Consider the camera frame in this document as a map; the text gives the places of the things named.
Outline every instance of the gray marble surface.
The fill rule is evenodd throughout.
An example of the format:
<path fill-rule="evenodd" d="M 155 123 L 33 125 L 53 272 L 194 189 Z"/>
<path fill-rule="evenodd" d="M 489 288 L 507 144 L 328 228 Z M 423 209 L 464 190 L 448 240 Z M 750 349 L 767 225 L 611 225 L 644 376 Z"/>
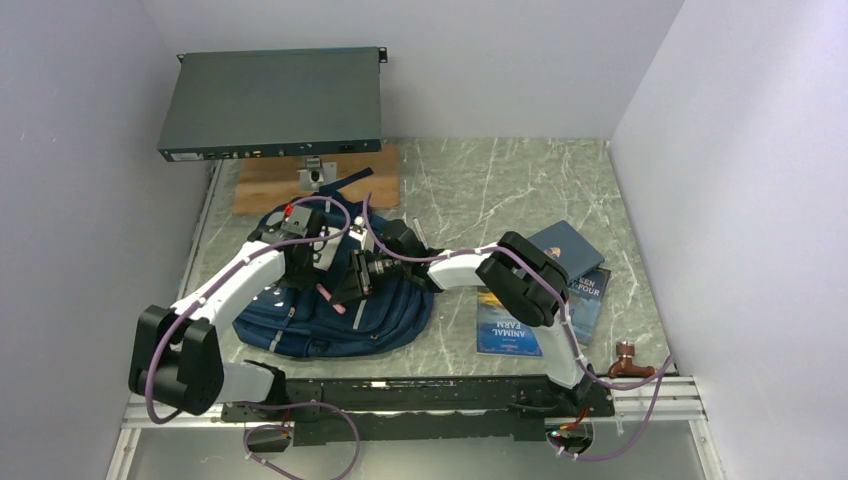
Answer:
<path fill-rule="evenodd" d="M 387 140 L 401 156 L 401 206 L 379 213 L 418 217 L 430 245 L 458 249 L 496 241 L 506 230 L 528 236 L 565 219 L 606 257 L 612 277 L 595 338 L 585 350 L 598 371 L 615 361 L 615 343 L 636 344 L 636 362 L 659 366 L 668 345 L 621 194 L 601 140 L 427 138 Z M 223 164 L 189 280 L 194 290 L 238 251 L 259 216 L 233 215 L 239 161 Z M 543 373 L 544 359 L 476 353 L 472 288 L 436 297 L 425 331 L 390 353 L 344 359 L 290 359 L 244 345 L 232 329 L 226 360 L 258 360 L 290 377 L 512 375 Z"/>

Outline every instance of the white wall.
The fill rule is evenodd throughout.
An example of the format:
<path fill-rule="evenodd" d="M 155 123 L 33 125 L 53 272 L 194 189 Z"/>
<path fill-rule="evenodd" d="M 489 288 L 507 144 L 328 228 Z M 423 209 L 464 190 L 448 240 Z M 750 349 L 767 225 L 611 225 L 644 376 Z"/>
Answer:
<path fill-rule="evenodd" d="M 178 65 L 137 0 L 0 3 L 3 480 L 106 473 L 206 185 L 155 150 Z"/>
<path fill-rule="evenodd" d="M 730 478 L 845 478 L 848 3 L 687 0 L 612 140 Z"/>
<path fill-rule="evenodd" d="M 387 136 L 609 138 L 682 0 L 143 0 L 173 53 L 380 45 Z"/>

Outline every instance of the blue book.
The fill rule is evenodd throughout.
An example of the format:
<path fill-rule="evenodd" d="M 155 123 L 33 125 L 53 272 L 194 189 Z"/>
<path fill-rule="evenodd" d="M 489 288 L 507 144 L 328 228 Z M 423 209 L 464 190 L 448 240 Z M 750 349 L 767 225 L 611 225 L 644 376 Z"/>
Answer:
<path fill-rule="evenodd" d="M 571 324 L 583 346 L 588 346 L 595 334 L 609 278 L 609 270 L 595 268 L 568 287 Z M 530 327 L 513 318 L 485 288 L 477 293 L 477 352 L 542 356 Z"/>
<path fill-rule="evenodd" d="M 531 235 L 527 240 L 555 259 L 565 269 L 569 282 L 604 262 L 604 256 L 565 220 Z"/>

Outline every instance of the blue backpack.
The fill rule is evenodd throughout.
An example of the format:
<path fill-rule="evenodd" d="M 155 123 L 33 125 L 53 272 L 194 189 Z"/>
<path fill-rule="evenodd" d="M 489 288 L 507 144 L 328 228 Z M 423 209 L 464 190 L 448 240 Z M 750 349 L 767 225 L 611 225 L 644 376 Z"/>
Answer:
<path fill-rule="evenodd" d="M 369 174 L 370 169 L 319 189 L 350 211 L 351 219 L 362 214 L 362 202 L 347 201 L 338 189 Z M 330 227 L 344 226 L 344 215 L 335 206 L 305 203 L 327 217 Z M 281 205 L 265 215 L 264 225 Z M 379 232 L 387 223 L 373 213 L 372 227 Z M 345 235 L 326 272 L 316 270 L 316 281 L 330 292 L 341 284 L 350 261 L 349 252 L 359 248 L 357 240 Z M 233 322 L 239 339 L 254 347 L 291 357 L 348 357 L 388 352 L 406 345 L 427 326 L 433 309 L 433 293 L 423 292 L 406 279 L 381 284 L 374 295 L 359 304 L 347 305 L 338 313 L 316 289 L 267 288 Z"/>

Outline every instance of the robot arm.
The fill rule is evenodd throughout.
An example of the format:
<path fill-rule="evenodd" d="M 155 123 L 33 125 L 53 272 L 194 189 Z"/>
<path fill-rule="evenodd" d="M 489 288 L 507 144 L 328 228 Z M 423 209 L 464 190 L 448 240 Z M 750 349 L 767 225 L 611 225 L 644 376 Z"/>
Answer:
<path fill-rule="evenodd" d="M 432 258 L 436 255 L 445 258 L 429 263 L 407 263 L 382 253 L 351 252 L 348 274 L 331 302 L 346 303 L 367 298 L 382 279 L 399 275 L 434 292 L 485 286 L 516 320 L 533 331 L 547 361 L 545 373 L 548 378 L 564 389 L 574 389 L 580 384 L 584 374 L 574 359 L 580 357 L 581 352 L 573 351 L 565 329 L 557 320 L 559 306 L 556 299 L 530 275 L 517 271 L 518 265 L 511 258 L 501 252 L 490 252 L 494 245 L 475 249 L 474 254 L 452 256 L 454 252 L 450 250 L 425 247 L 401 220 L 389 222 L 381 238 L 392 252 L 402 256 Z M 562 298 L 568 300 L 568 274 L 556 261 L 515 232 L 504 234 L 496 245 L 521 258 Z M 571 328 L 570 318 L 567 328 Z"/>
<path fill-rule="evenodd" d="M 194 415 L 214 403 L 277 400 L 269 395 L 282 372 L 254 363 L 224 362 L 219 341 L 263 287 L 275 282 L 314 287 L 311 245 L 261 252 L 282 240 L 319 237 L 325 223 L 323 215 L 308 208 L 288 209 L 282 221 L 253 231 L 239 253 L 197 291 L 167 309 L 148 307 L 136 328 L 130 390 L 144 395 L 157 345 L 180 315 L 199 304 L 170 339 L 180 349 L 166 348 L 159 361 L 153 398 Z"/>
<path fill-rule="evenodd" d="M 320 213 L 304 207 L 286 211 L 283 221 L 257 229 L 227 266 L 196 292 L 177 301 L 169 309 L 151 306 L 140 316 L 136 330 L 129 378 L 130 390 L 144 394 L 151 359 L 156 346 L 177 318 L 190 313 L 170 342 L 179 350 L 166 348 L 156 369 L 153 398 L 188 413 L 199 415 L 214 403 L 251 401 L 282 404 L 286 401 L 285 374 L 258 363 L 228 363 L 221 358 L 219 340 L 257 292 L 269 284 L 314 288 L 312 246 L 287 246 L 267 251 L 284 239 L 319 237 L 325 220 Z M 363 235 L 362 229 L 351 235 Z M 474 255 L 451 257 L 449 251 L 425 247 L 402 221 L 383 228 L 380 238 L 393 252 L 426 258 L 439 253 L 434 262 L 404 262 L 383 253 L 367 250 L 351 252 L 347 276 L 331 303 L 358 301 L 379 288 L 381 280 L 404 276 L 421 288 L 441 292 L 461 286 L 486 286 L 518 321 L 528 325 L 547 360 L 547 375 L 573 403 L 578 403 L 588 386 L 572 351 L 566 331 L 556 319 L 556 299 L 530 275 L 517 272 L 517 265 L 501 252 L 477 249 Z M 361 238 L 363 245 L 367 238 Z M 510 250 L 567 299 L 568 276 L 562 267 L 524 237 L 508 232 L 497 243 Z M 214 294 L 205 298 L 207 292 Z"/>

